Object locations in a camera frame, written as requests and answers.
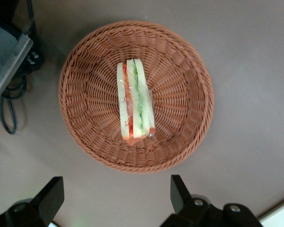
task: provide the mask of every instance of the tomato slice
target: tomato slice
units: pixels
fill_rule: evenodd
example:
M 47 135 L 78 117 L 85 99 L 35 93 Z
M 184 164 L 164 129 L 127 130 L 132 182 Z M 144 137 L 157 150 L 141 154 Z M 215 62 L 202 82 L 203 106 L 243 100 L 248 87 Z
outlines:
M 123 81 L 125 89 L 125 100 L 127 105 L 126 110 L 128 115 L 129 136 L 133 137 L 133 100 L 131 91 L 129 89 L 126 63 L 123 63 Z

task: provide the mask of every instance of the gray floor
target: gray floor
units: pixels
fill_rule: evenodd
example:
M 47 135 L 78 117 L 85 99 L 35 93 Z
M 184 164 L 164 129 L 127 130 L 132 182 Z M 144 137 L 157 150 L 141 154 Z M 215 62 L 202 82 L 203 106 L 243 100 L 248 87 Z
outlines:
M 15 109 L 19 131 L 0 124 L 0 213 L 64 177 L 62 227 L 156 227 L 173 212 L 171 174 L 218 208 L 256 215 L 284 198 L 284 0 L 34 1 L 46 62 Z M 27 26 L 21 1 L 15 20 Z M 215 111 L 203 143 L 178 166 L 151 175 L 111 170 L 85 154 L 58 105 L 66 55 L 95 28 L 118 20 L 160 23 L 190 42 L 213 80 Z

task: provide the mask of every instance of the sandwich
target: sandwich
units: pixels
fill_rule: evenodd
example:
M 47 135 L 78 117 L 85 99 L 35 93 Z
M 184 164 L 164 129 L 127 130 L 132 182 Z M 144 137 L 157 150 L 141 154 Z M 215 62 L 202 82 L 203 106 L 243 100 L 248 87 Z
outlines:
M 155 133 L 151 96 L 140 59 L 117 65 L 117 84 L 122 138 L 129 145 Z

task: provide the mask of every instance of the wicker basket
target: wicker basket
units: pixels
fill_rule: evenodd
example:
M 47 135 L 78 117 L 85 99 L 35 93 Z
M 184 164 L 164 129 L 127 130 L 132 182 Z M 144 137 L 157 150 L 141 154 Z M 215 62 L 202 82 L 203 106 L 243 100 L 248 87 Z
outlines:
M 140 58 L 152 91 L 156 133 L 133 146 L 122 140 L 116 66 Z M 63 67 L 59 102 L 73 138 L 113 169 L 153 173 L 186 159 L 213 114 L 213 87 L 192 46 L 163 26 L 121 21 L 87 35 Z

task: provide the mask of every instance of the basket rim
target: basket rim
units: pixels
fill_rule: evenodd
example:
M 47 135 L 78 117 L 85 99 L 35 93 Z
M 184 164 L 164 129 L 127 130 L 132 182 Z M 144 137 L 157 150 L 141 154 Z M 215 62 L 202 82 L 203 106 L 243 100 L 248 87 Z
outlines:
M 204 104 L 204 114 L 202 116 L 202 121 L 200 124 L 199 129 L 196 132 L 196 135 L 194 138 L 191 140 L 189 146 L 185 147 L 183 151 L 179 152 L 178 155 L 174 156 L 173 158 L 169 159 L 168 161 L 164 163 L 159 163 L 153 166 L 143 166 L 143 167 L 134 167 L 134 166 L 122 166 L 118 165 L 116 163 L 112 163 L 107 161 L 104 157 L 98 155 L 92 148 L 89 148 L 77 135 L 75 130 L 73 130 L 71 126 L 71 121 L 66 113 L 64 111 L 65 109 L 65 83 L 64 81 L 66 80 L 65 74 L 67 71 L 70 70 L 69 66 L 72 65 L 72 62 L 74 61 L 73 56 L 80 51 L 83 48 L 83 44 L 87 41 L 90 40 L 93 37 L 96 37 L 98 34 L 103 34 L 105 32 L 108 32 L 112 28 L 118 28 L 118 27 L 141 27 L 145 29 L 153 29 L 155 31 L 160 31 L 163 34 L 167 35 L 171 40 L 177 41 L 182 45 L 181 51 L 184 55 L 186 56 L 194 56 L 195 58 L 198 59 L 198 62 L 203 64 L 203 71 L 204 75 L 206 75 L 206 78 L 203 77 L 198 77 L 200 80 L 200 83 L 202 85 L 202 89 L 204 91 L 204 96 L 205 96 L 205 104 Z M 199 67 L 197 66 L 195 61 L 192 61 L 193 67 L 200 71 Z M 86 150 L 89 150 L 91 152 L 88 152 L 88 154 L 93 157 L 95 160 L 99 161 L 100 163 L 113 168 L 115 170 L 123 171 L 123 172 L 130 172 L 130 173 L 155 173 L 159 172 L 168 168 L 171 168 L 179 163 L 181 163 L 183 160 L 188 158 L 201 144 L 202 140 L 204 139 L 211 120 L 213 116 L 213 109 L 214 109 L 214 93 L 213 93 L 213 86 L 212 86 L 212 81 L 210 78 L 210 75 L 208 73 L 208 70 L 206 66 L 204 65 L 204 62 L 202 58 L 199 56 L 197 51 L 190 45 L 185 39 L 180 37 L 178 34 L 175 32 L 167 29 L 166 27 L 152 23 L 152 22 L 147 22 L 147 21 L 138 21 L 138 20 L 124 20 L 124 21 L 118 21 L 114 22 L 112 24 L 104 25 L 102 27 L 99 27 L 98 29 L 94 30 L 93 32 L 89 33 L 86 35 L 69 53 L 62 71 L 60 75 L 60 81 L 59 81 L 59 106 L 60 110 L 64 119 L 64 123 L 67 126 L 68 131 L 72 135 L 72 137 L 75 139 L 75 141 L 78 143 L 78 145 L 83 149 L 85 152 Z

